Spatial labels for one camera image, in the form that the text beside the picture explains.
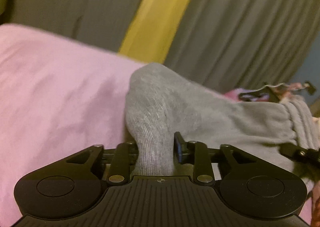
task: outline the pink cloth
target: pink cloth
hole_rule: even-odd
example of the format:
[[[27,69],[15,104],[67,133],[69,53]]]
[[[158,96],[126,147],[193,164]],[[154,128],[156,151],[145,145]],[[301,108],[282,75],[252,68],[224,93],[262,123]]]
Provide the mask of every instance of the pink cloth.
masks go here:
[[[131,74],[142,64],[39,30],[0,26],[0,226],[20,211],[25,174],[93,144],[123,140]]]

